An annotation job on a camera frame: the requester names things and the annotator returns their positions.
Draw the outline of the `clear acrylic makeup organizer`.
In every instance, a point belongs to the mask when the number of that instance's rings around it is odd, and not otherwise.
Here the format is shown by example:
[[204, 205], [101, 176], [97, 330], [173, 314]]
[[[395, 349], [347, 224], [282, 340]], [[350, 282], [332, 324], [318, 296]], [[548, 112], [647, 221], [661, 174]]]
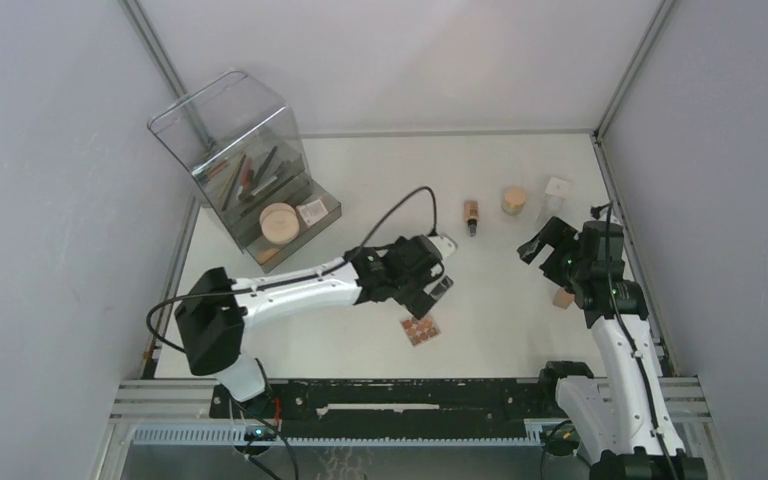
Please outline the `clear acrylic makeup organizer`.
[[342, 214], [312, 176], [289, 104], [245, 71], [227, 71], [179, 98], [147, 128], [265, 273]]

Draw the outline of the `red lip pencil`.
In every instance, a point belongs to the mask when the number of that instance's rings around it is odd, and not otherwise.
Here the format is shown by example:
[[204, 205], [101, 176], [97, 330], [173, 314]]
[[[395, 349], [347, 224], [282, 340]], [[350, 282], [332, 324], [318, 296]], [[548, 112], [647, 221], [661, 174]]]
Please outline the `red lip pencil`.
[[253, 161], [251, 158], [246, 158], [245, 162], [243, 163], [241, 175], [239, 178], [237, 198], [242, 198], [250, 190], [249, 182], [252, 176], [252, 163]]

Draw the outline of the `eyeshadow palette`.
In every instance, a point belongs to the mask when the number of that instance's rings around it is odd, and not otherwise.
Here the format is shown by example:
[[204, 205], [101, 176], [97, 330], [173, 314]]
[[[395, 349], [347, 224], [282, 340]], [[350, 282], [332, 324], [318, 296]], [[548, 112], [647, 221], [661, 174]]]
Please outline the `eyeshadow palette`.
[[427, 343], [441, 333], [432, 317], [404, 319], [400, 322], [400, 326], [413, 347]]

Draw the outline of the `orange blender sponge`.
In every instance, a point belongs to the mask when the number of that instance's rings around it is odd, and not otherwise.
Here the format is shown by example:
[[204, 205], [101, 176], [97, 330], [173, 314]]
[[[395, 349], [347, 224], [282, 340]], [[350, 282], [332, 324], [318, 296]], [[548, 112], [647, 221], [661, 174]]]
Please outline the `orange blender sponge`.
[[270, 248], [263, 250], [258, 253], [258, 255], [255, 257], [256, 261], [260, 265], [264, 265], [267, 262], [269, 262], [275, 255], [277, 255], [280, 252], [278, 248]]

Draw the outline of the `small square pink compact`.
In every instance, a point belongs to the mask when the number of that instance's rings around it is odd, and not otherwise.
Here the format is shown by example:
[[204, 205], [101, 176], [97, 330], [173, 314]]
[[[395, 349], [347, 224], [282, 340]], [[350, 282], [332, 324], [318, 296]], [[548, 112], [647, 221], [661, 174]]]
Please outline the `small square pink compact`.
[[301, 204], [296, 207], [296, 210], [308, 228], [324, 219], [329, 213], [322, 197], [319, 197], [308, 203]]

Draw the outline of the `round beige sponge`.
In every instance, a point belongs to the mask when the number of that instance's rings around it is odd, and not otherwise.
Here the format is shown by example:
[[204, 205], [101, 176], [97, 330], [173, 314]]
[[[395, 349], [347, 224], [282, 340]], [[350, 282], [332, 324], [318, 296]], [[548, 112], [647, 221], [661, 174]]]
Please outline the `round beige sponge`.
[[296, 210], [286, 203], [272, 203], [264, 208], [259, 217], [262, 235], [275, 245], [286, 245], [300, 232]]
[[298, 226], [296, 209], [286, 203], [272, 203], [260, 214], [259, 223], [269, 228], [295, 228]]

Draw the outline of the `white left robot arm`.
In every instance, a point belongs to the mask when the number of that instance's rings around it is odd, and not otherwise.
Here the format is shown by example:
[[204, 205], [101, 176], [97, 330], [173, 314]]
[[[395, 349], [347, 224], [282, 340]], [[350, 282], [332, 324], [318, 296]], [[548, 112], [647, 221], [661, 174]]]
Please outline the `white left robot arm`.
[[444, 263], [456, 250], [449, 236], [429, 234], [358, 247], [282, 275], [233, 279], [222, 267], [210, 269], [175, 301], [189, 371], [217, 379], [237, 408], [261, 416], [270, 409], [273, 392], [258, 360], [244, 350], [247, 330], [313, 309], [388, 300], [421, 318], [450, 288]]

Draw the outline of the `wooden handle brush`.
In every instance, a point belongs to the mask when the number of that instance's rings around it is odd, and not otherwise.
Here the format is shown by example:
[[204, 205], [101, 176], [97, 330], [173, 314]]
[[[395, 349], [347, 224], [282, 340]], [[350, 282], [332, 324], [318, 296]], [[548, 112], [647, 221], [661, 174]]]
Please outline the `wooden handle brush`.
[[246, 158], [247, 158], [247, 155], [245, 153], [242, 153], [237, 161], [236, 166], [231, 171], [231, 175], [228, 178], [226, 185], [223, 187], [222, 195], [220, 198], [221, 212], [224, 212], [228, 208], [228, 205], [231, 201], [231, 197], [233, 196], [234, 191], [236, 190], [236, 185], [239, 183], [239, 177], [243, 169], [243, 166], [246, 162]]

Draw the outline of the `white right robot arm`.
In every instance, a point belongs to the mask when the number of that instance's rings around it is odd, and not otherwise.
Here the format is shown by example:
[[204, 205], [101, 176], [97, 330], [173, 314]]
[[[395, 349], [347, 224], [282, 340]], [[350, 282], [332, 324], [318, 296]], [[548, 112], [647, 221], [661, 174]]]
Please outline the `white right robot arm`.
[[611, 399], [585, 374], [543, 383], [538, 402], [567, 415], [591, 460], [592, 479], [705, 479], [703, 459], [691, 456], [668, 411], [641, 286], [623, 277], [623, 228], [608, 216], [576, 229], [551, 217], [518, 247], [525, 263], [541, 250], [545, 278], [570, 293], [583, 312], [604, 364]]

